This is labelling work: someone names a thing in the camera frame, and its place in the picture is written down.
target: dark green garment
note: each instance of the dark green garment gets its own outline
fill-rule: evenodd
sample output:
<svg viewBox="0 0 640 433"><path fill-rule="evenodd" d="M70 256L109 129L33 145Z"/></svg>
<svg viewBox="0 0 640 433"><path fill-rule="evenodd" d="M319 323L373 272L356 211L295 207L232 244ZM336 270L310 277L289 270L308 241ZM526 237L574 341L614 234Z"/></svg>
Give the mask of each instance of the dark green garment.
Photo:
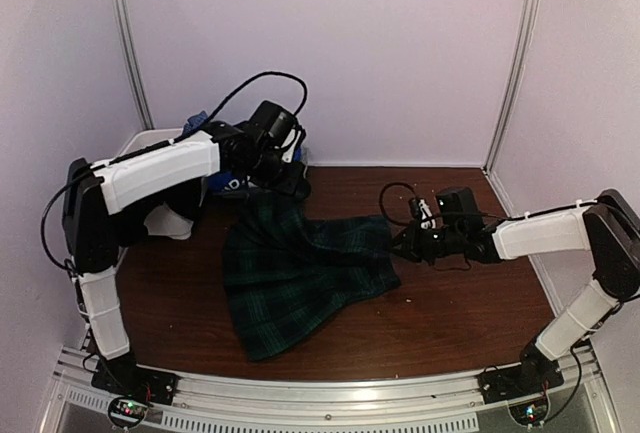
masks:
<svg viewBox="0 0 640 433"><path fill-rule="evenodd" d="M250 360L277 355L342 307L400 286L381 216L310 221L299 203L274 193L250 198L239 213L224 245L224 286Z"/></svg>

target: green plaid fabric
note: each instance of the green plaid fabric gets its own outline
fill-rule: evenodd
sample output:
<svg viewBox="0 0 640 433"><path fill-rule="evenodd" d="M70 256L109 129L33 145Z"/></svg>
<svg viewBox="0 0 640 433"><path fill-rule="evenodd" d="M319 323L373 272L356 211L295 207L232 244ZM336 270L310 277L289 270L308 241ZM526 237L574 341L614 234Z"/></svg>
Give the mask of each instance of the green plaid fabric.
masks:
<svg viewBox="0 0 640 433"><path fill-rule="evenodd" d="M344 306L400 286L381 216L307 220L273 193L240 209L223 250L231 318L252 361L306 338Z"/></svg>

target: white panel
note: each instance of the white panel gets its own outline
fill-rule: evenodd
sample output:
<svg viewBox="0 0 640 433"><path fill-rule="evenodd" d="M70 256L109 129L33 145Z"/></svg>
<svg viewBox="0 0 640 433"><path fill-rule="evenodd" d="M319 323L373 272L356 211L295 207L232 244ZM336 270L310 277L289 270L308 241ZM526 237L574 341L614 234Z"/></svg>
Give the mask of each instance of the white panel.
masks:
<svg viewBox="0 0 640 433"><path fill-rule="evenodd" d="M619 189L640 211L640 0L541 0L497 175L518 211ZM545 255L560 299L592 273L589 253ZM624 431L640 431L640 304L595 336Z"/></svg>
<svg viewBox="0 0 640 433"><path fill-rule="evenodd" d="M0 119L0 431L23 433L60 345L83 333L73 288L40 246L40 214L71 161L113 155L139 124L111 0L0 0ZM57 206L47 233L60 258Z"/></svg>
<svg viewBox="0 0 640 433"><path fill-rule="evenodd" d="M160 128L211 111L244 79L280 69L310 88L310 161L481 165L498 118L522 0L128 0ZM262 80L222 118L296 84Z"/></svg>

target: metal frame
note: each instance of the metal frame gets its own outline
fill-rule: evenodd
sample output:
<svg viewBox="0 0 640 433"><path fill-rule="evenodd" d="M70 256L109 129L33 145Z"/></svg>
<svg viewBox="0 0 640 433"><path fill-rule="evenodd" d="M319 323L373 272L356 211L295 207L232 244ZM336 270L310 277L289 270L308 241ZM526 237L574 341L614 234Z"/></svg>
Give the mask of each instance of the metal frame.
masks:
<svg viewBox="0 0 640 433"><path fill-rule="evenodd" d="M63 348L47 394L40 433L58 431L65 405L104 412L112 395L91 387L82 368L86 352ZM597 359L590 347L578 350L583 384L600 433L619 433L619 425ZM577 379L575 361L560 359L565 384ZM87 361L88 368L96 366ZM481 370L423 378L353 382L282 382L224 378L175 372L179 379L172 406L157 405L145 424L171 431L289 431L296 433L424 431L428 425L458 425L449 431L478 431L478 412L504 408L485 405L476 376Z"/></svg>
<svg viewBox="0 0 640 433"><path fill-rule="evenodd" d="M126 0L113 0L113 6L115 8L116 23L122 44L125 66L131 84L133 99L136 104L136 109L138 110L138 116L140 117L142 127L145 130L152 130L154 128L153 119L149 112L149 104L147 103L147 96L145 95L142 76L140 75L140 66L138 65L138 59L133 46L133 35L131 34Z"/></svg>
<svg viewBox="0 0 640 433"><path fill-rule="evenodd" d="M536 16L538 14L538 5L540 0L524 0L522 6L522 16L520 17L520 28L518 30L518 39L516 41L516 50L513 55L513 61L511 63L511 71L509 73L509 80L507 82L507 89L502 100L502 107L500 109L500 117L498 118L498 124L493 134L491 146L489 148L489 154L487 161L484 165L484 170L487 173L493 171L500 148L504 141L505 132L509 125L509 120L513 113L516 96L518 94L518 88L522 81L522 73L524 71L525 60L527 52L529 51L529 45L531 43L531 37L533 36L533 27L535 25Z"/></svg>

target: plaid pattern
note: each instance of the plaid pattern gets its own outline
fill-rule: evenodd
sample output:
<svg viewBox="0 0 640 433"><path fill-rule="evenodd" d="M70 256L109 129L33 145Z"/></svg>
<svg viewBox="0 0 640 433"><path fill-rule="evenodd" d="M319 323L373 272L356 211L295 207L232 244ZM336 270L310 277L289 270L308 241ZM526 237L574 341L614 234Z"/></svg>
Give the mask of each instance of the plaid pattern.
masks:
<svg viewBox="0 0 640 433"><path fill-rule="evenodd" d="M277 355L342 307L400 286L390 239L381 216L310 221L289 198L251 197L223 250L231 318L249 359Z"/></svg>

